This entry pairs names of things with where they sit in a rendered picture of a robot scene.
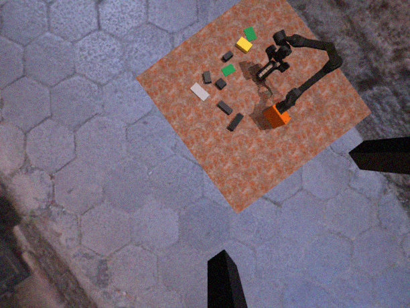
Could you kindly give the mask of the yellow rectangular block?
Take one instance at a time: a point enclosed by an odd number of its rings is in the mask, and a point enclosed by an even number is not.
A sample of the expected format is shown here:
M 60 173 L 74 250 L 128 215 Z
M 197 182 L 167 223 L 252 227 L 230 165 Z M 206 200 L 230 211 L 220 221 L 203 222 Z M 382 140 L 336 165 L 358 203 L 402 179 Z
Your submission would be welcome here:
M 240 40 L 236 43 L 236 47 L 240 48 L 245 53 L 247 53 L 252 48 L 252 46 L 253 45 L 244 37 L 241 37 Z

